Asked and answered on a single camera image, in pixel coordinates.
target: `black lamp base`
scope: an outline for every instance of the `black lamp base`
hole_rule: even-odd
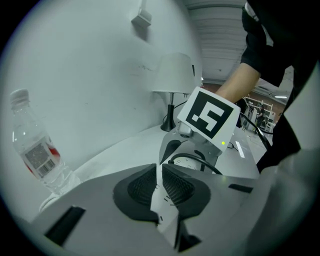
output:
[[[168,105],[168,113],[163,125],[160,126],[161,130],[170,132],[173,128],[176,127],[176,124],[174,122],[174,109],[175,105]]]

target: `forearm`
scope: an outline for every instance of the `forearm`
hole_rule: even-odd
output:
[[[246,63],[241,63],[216,94],[235,103],[247,96],[257,84],[261,74]]]

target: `ceiling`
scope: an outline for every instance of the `ceiling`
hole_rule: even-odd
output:
[[[182,0],[198,29],[202,45],[202,77],[205,83],[223,84],[239,66],[246,49],[247,33],[242,26],[245,0]],[[293,88],[293,68],[285,71],[278,87],[260,79],[254,91],[281,103]]]

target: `floor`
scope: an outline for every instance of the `floor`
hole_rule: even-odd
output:
[[[266,152],[266,148],[263,145],[258,135],[254,134],[252,131],[249,131],[249,130],[246,130],[245,134],[246,134],[246,138],[247,138],[249,147],[251,149],[254,161],[255,163],[257,163]],[[266,134],[265,137],[272,145],[272,135]]]

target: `clear water bottle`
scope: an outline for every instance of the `clear water bottle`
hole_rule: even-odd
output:
[[[61,159],[45,126],[31,109],[28,90],[12,92],[10,103],[13,110],[13,147],[27,169],[59,196],[79,185],[80,179]]]

